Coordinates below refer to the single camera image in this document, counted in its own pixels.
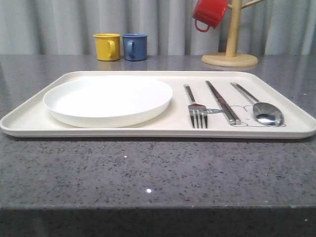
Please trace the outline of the silver metal fork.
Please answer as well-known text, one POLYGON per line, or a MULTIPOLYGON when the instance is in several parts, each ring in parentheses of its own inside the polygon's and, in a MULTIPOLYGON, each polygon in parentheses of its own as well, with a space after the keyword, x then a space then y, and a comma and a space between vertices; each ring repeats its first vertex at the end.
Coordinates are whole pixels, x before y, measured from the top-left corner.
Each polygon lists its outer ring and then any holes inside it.
POLYGON ((208 128, 208 116, 205 105, 198 104, 188 84, 184 84, 191 104, 188 105, 189 115, 193 128, 208 128))

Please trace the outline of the white round plate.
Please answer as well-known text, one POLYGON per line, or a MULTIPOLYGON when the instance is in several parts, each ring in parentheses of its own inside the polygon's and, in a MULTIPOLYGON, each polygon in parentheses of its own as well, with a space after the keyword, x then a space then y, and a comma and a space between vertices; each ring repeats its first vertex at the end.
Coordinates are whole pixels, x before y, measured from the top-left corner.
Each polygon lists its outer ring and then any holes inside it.
POLYGON ((172 88, 137 76, 84 77, 49 90, 43 103, 57 120, 83 128, 139 124, 163 113, 172 88))

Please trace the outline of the silver metal spoon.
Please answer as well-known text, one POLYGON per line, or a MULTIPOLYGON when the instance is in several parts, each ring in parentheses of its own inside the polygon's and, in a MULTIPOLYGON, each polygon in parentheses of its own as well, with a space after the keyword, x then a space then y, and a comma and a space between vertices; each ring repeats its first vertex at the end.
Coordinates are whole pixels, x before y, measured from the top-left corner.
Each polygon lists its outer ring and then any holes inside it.
POLYGON ((270 103, 259 101, 249 91, 236 82, 231 82, 230 84, 239 90, 252 103, 253 114, 260 124, 273 127, 284 125, 284 115, 279 108, 270 103))

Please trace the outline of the cream rabbit serving tray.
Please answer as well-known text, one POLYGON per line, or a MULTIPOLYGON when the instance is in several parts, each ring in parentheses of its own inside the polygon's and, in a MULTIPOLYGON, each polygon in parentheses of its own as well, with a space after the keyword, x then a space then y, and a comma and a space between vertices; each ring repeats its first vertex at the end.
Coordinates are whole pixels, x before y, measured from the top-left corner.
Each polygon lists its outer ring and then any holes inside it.
POLYGON ((2 131, 15 137, 210 137, 251 139, 301 139, 316 132, 316 120, 257 76, 245 72, 212 71, 79 71, 64 74, 52 84, 4 116, 2 131), (173 90, 166 110, 159 116, 135 125, 117 128, 83 128, 57 120, 43 103, 51 89, 84 77, 137 76, 160 80, 173 90), (229 125, 208 80, 223 96, 241 120, 229 125), (230 83, 236 82, 259 101, 270 103, 284 115, 283 126, 260 124, 252 103, 230 83), (198 104, 205 105, 208 128, 193 128, 188 105, 191 104, 184 84, 188 84, 198 104))

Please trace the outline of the blue mug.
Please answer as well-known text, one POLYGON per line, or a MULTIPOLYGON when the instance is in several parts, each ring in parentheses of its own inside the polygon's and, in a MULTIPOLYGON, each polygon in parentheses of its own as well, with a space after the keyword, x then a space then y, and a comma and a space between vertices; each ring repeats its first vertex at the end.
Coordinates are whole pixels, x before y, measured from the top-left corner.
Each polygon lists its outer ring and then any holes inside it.
POLYGON ((143 61, 147 59, 146 34, 125 34, 122 36, 124 59, 128 61, 143 61))

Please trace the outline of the yellow mug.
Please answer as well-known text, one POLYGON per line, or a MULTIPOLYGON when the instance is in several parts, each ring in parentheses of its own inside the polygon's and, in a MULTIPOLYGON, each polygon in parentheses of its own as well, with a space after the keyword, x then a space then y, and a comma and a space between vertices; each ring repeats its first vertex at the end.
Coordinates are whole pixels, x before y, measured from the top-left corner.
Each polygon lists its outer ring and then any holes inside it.
POLYGON ((97 59, 99 61, 116 61, 120 59, 120 34, 94 34, 97 59))

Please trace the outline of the wooden mug tree stand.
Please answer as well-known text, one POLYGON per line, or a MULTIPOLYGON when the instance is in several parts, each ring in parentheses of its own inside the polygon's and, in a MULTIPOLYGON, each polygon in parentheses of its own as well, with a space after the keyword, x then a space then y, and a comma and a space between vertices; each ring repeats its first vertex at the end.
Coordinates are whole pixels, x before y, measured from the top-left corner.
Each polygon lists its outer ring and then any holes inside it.
POLYGON ((232 4, 228 5, 228 7, 232 10, 232 13, 226 51, 205 54, 201 57, 202 62, 224 67, 249 67, 258 64, 258 59, 256 56, 244 53, 237 53, 237 40, 239 35, 241 10, 259 2, 261 1, 251 0, 243 4, 242 0, 233 0, 232 4))

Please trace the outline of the red mug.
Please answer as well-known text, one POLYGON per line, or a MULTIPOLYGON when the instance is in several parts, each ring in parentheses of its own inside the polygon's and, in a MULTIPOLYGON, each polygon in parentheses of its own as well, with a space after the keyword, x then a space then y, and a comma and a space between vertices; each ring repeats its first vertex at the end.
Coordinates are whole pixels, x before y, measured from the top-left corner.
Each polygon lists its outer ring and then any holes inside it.
POLYGON ((193 11, 195 27, 200 32, 207 32, 210 28, 217 28, 228 8, 228 0, 199 0, 193 11), (201 29, 198 22, 207 25, 206 29, 201 29))

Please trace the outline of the grey curtain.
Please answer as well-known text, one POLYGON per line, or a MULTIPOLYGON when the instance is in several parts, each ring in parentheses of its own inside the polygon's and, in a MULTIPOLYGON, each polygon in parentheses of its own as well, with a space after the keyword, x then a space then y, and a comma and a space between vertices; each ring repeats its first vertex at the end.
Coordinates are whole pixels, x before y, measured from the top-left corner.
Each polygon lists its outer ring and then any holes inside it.
MULTIPOLYGON (((3 0, 1 54, 95 54, 97 33, 148 35, 150 55, 224 51, 231 12, 201 33, 194 0, 3 0)), ((316 3, 265 0, 241 12, 238 52, 310 55, 316 52, 316 3)))

